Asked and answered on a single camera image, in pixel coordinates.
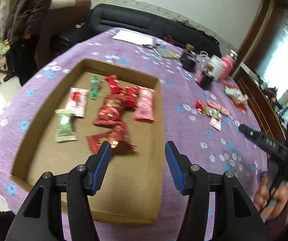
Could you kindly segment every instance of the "blue gripper pad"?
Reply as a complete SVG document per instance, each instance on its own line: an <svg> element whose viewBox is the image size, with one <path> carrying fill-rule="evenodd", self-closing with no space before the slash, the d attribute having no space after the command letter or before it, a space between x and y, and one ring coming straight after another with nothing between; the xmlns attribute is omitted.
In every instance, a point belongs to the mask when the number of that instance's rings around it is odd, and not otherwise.
<svg viewBox="0 0 288 241"><path fill-rule="evenodd" d="M93 167L94 171L93 171L91 191L93 192L93 194L96 194L96 192L101 189L104 176L105 176L109 161L111 159L111 144L109 144L108 142L103 142L97 154L91 157L94 157L94 156L96 156L96 162L94 163L95 165L96 164L97 165Z"/></svg>
<svg viewBox="0 0 288 241"><path fill-rule="evenodd" d="M165 144L165 157L176 189L183 196L189 195L193 190L194 179L189 174L192 164L188 157L179 153L173 141Z"/></svg>

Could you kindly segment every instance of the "metal screw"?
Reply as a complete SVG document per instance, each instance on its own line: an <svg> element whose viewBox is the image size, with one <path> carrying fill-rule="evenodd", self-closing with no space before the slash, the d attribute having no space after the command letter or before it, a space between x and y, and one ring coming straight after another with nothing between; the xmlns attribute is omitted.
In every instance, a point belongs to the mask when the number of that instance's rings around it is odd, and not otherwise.
<svg viewBox="0 0 288 241"><path fill-rule="evenodd" d="M84 171L85 170L85 165L79 165L77 166L77 171Z"/></svg>
<svg viewBox="0 0 288 241"><path fill-rule="evenodd" d="M47 178L50 178L51 175L52 175L51 172L45 172L45 173L42 175L42 177L45 178L45 179L47 179Z"/></svg>
<svg viewBox="0 0 288 241"><path fill-rule="evenodd" d="M200 167L199 167L198 165L193 164L193 165L191 165L191 170L193 170L193 171L199 171L199 170L200 170Z"/></svg>
<svg viewBox="0 0 288 241"><path fill-rule="evenodd" d="M234 177L234 174L233 174L231 171L225 172L225 175L226 175L228 178L233 178L233 177Z"/></svg>

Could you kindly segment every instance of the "human hand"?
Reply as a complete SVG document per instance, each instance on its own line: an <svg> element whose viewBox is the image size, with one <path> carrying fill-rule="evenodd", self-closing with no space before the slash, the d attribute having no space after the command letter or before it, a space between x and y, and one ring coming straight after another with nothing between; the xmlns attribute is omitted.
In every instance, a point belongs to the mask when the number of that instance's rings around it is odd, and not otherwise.
<svg viewBox="0 0 288 241"><path fill-rule="evenodd" d="M253 204L255 205L257 211L260 211L261 208L265 207L267 200L270 197L269 189L266 186L268 180L268 175L265 175L261 184L259 185L259 189L255 193ZM262 219L274 220L281 214L286 203L288 202L288 188L286 186L279 186L274 193L273 198L276 199L275 206L265 208L261 213Z"/></svg>
<svg viewBox="0 0 288 241"><path fill-rule="evenodd" d="M24 38L24 39L30 39L30 37L31 37L30 34L24 34L24 35L23 35L23 38Z"/></svg>

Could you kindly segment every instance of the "green candy wrapper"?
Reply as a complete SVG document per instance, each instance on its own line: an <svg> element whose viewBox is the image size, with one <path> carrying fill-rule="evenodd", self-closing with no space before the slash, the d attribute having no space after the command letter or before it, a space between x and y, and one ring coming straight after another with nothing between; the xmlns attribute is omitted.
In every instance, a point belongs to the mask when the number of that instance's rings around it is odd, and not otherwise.
<svg viewBox="0 0 288 241"><path fill-rule="evenodd" d="M75 112L70 109L57 109L55 112L58 115L58 129L55 134L55 141L77 140L77 134L73 132L71 124L71 117Z"/></svg>
<svg viewBox="0 0 288 241"><path fill-rule="evenodd" d="M90 98L93 100L96 100L98 97L100 97L100 94L98 93L100 87L101 87L102 81L98 78L97 75L94 75L92 80L90 81Z"/></svg>

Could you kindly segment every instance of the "black pants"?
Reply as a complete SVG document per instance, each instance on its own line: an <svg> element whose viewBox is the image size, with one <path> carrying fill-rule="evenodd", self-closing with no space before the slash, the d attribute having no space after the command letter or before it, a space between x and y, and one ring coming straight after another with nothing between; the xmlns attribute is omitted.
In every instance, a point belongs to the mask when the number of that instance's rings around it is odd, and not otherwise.
<svg viewBox="0 0 288 241"><path fill-rule="evenodd" d="M37 72L35 53L39 41L38 35L32 35L30 39L20 38L10 45L10 57L15 75L23 86Z"/></svg>

